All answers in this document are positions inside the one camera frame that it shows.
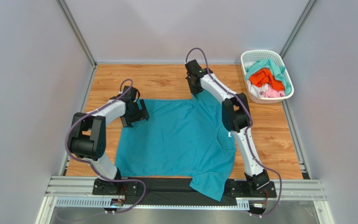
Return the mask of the left corner aluminium post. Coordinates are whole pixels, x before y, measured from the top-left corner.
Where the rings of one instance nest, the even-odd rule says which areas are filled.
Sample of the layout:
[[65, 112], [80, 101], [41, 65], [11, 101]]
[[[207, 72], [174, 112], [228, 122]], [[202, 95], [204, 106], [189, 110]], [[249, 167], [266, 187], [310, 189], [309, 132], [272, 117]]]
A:
[[80, 28], [78, 27], [78, 24], [76, 23], [76, 20], [69, 8], [69, 5], [67, 4], [67, 2], [65, 0], [57, 0], [56, 1], [61, 12], [63, 13], [70, 29], [72, 30], [75, 38], [77, 39], [77, 42], [79, 43], [83, 53], [85, 54], [89, 64], [91, 65], [92, 68], [95, 68], [97, 66], [97, 62], [94, 59], [90, 48], [88, 47], [84, 36], [82, 35]]

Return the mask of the aluminium front rail frame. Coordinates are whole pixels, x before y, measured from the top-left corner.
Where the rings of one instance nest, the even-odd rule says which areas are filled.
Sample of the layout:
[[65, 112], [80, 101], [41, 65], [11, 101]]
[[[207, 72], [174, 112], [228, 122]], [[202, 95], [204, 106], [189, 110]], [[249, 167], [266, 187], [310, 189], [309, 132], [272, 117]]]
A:
[[[41, 204], [37, 224], [48, 224], [55, 207], [89, 207], [110, 208], [111, 201], [117, 196], [93, 195], [95, 177], [86, 176], [52, 176], [49, 180], [44, 199]], [[319, 180], [274, 180], [277, 187], [282, 188], [281, 202], [313, 201], [317, 219], [321, 224], [334, 223], [326, 195]], [[251, 198], [237, 197], [231, 206], [201, 205], [138, 205], [138, 209], [194, 209], [194, 210], [240, 210], [248, 208]]]

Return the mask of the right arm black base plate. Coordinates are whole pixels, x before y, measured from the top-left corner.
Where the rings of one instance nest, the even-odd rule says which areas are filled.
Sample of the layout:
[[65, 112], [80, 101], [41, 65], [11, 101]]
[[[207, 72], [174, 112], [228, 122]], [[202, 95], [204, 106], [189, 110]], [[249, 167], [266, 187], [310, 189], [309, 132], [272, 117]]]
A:
[[278, 191], [272, 181], [260, 189], [254, 189], [248, 181], [228, 179], [225, 183], [224, 195], [230, 197], [277, 198]]

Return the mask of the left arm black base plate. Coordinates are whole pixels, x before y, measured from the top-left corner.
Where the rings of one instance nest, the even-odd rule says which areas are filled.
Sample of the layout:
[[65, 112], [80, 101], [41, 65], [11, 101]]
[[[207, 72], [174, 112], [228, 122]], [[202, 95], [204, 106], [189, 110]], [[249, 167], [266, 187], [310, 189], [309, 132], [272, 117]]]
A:
[[139, 181], [134, 182], [108, 182], [101, 179], [94, 181], [93, 195], [136, 196], [138, 194]]

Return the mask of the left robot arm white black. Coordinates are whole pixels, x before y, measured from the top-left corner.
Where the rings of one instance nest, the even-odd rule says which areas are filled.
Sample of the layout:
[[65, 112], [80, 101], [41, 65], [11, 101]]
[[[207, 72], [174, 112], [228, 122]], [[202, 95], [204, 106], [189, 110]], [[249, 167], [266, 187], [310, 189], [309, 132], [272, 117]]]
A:
[[133, 127], [138, 121], [148, 120], [144, 100], [138, 89], [125, 86], [122, 93], [109, 99], [103, 106], [88, 112], [78, 112], [73, 116], [72, 125], [66, 135], [65, 148], [76, 161], [88, 164], [104, 181], [118, 182], [121, 173], [109, 159], [106, 127], [120, 119], [124, 128]]

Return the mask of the teal t shirt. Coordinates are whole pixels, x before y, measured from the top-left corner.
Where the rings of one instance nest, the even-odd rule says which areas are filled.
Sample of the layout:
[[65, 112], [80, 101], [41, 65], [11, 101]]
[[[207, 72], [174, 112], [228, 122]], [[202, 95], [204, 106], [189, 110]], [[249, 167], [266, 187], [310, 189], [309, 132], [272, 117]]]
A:
[[146, 99], [148, 120], [123, 128], [115, 165], [122, 176], [189, 176], [195, 191], [221, 201], [236, 153], [209, 92], [192, 99]]

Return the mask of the right corner aluminium post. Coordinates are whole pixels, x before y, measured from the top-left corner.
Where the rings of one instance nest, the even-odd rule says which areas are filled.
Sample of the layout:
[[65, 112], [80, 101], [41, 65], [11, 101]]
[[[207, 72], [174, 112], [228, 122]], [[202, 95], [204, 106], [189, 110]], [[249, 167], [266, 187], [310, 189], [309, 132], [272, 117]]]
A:
[[315, 5], [318, 3], [317, 0], [308, 0], [307, 4], [305, 5], [302, 13], [300, 14], [298, 20], [296, 21], [294, 27], [291, 30], [282, 50], [280, 51], [280, 56], [282, 59], [285, 58], [287, 53], [289, 52], [291, 46], [295, 42], [296, 38], [300, 34], [303, 26], [305, 25], [307, 19], [309, 18], [310, 14], [312, 13]]

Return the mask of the white shirt in basket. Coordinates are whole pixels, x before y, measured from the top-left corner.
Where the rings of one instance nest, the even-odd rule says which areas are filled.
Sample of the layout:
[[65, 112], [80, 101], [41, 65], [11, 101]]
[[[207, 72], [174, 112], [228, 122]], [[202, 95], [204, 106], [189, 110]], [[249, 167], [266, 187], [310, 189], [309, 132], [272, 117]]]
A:
[[264, 93], [269, 89], [269, 84], [263, 84], [261, 87], [257, 87], [252, 84], [249, 80], [247, 82], [248, 92], [258, 98], [263, 98]]

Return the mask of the corner aluminium post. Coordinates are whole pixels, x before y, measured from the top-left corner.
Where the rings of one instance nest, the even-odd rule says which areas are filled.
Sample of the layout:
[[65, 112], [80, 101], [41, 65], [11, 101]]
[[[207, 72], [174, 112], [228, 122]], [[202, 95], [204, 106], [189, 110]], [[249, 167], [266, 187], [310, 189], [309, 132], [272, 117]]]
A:
[[76, 23], [76, 20], [69, 8], [69, 5], [67, 4], [67, 2], [65, 0], [57, 0], [56, 1], [61, 12], [63, 13], [70, 29], [72, 30], [75, 38], [77, 39], [77, 42], [79, 43], [83, 53], [85, 54], [89, 64], [91, 65], [92, 68], [95, 68], [97, 66], [97, 62], [94, 59], [90, 48], [88, 47], [84, 36], [82, 35], [80, 28], [78, 27], [78, 24]]
[[309, 18], [310, 14], [312, 13], [315, 5], [318, 3], [317, 0], [308, 0], [307, 4], [305, 5], [302, 13], [300, 14], [298, 20], [296, 21], [294, 27], [291, 30], [282, 50], [280, 51], [280, 56], [282, 59], [285, 58], [287, 53], [289, 52], [291, 46], [295, 42], [296, 38], [300, 34], [303, 26], [305, 25], [307, 19]]

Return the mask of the light teal shirt in basket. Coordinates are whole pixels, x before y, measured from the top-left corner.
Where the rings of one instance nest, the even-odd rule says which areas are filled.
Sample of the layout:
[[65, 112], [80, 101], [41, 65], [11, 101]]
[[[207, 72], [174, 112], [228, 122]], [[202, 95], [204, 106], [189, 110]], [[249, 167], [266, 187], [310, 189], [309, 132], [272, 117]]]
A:
[[272, 58], [260, 59], [252, 64], [248, 64], [247, 66], [245, 66], [245, 79], [249, 80], [249, 77], [251, 75], [255, 74], [257, 71], [263, 68], [269, 69], [275, 79], [282, 81], [285, 87], [285, 96], [290, 95], [293, 90], [293, 86], [289, 80], [289, 77], [286, 75], [287, 69], [284, 65], [276, 64]]

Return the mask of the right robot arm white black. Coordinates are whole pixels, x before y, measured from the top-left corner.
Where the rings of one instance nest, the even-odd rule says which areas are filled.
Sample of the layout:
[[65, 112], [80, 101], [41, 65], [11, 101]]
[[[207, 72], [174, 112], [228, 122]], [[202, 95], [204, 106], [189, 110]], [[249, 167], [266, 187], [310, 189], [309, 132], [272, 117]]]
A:
[[186, 79], [193, 95], [207, 91], [221, 103], [222, 123], [239, 147], [246, 181], [253, 190], [262, 190], [269, 184], [270, 178], [252, 139], [247, 96], [229, 89], [207, 68], [203, 69], [196, 60], [186, 62], [185, 68]]

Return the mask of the orange shirt in basket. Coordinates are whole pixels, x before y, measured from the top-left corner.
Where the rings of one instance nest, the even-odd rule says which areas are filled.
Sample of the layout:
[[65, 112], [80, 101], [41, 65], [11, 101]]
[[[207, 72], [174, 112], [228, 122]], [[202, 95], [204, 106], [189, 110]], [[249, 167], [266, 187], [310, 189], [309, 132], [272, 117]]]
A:
[[285, 90], [282, 81], [275, 79], [271, 71], [266, 68], [263, 68], [257, 71], [255, 74], [251, 75], [249, 77], [249, 81], [257, 87], [261, 87], [263, 84], [269, 84], [275, 90]]

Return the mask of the pink shirt in basket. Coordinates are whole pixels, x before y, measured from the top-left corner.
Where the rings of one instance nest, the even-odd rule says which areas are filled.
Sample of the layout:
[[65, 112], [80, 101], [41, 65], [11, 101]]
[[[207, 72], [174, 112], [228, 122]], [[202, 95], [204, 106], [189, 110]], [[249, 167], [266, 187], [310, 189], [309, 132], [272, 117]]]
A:
[[268, 86], [267, 88], [262, 90], [262, 95], [265, 98], [280, 98], [285, 97], [285, 91], [278, 91]]

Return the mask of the white plastic laundry basket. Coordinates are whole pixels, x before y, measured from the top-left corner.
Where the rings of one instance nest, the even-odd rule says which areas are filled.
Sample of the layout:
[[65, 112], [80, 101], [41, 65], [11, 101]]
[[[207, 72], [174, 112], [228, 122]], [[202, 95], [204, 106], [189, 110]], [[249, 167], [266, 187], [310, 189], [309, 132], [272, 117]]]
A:
[[279, 103], [294, 94], [282, 58], [271, 50], [249, 50], [241, 55], [242, 71], [250, 99], [259, 104]]

